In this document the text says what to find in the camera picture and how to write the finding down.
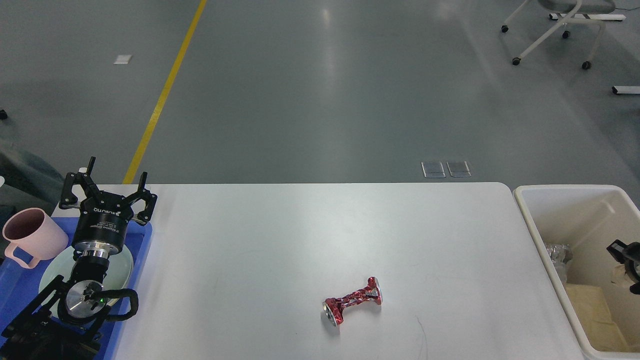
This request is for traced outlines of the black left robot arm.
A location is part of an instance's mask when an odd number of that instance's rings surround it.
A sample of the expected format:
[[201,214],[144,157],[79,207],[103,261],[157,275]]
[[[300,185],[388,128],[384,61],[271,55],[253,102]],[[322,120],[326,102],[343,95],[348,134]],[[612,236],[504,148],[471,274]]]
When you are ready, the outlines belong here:
[[147,189],[145,171],[131,194],[100,189],[91,176],[95,161],[90,157],[62,183],[58,207],[79,212],[72,235],[39,208],[21,210],[2,228],[6,257],[22,268],[45,260],[71,263],[69,271],[43,277],[44,287],[7,322],[3,360],[93,360],[103,325],[138,312],[138,294],[128,287],[135,260],[126,236],[130,224],[151,221],[158,197]]

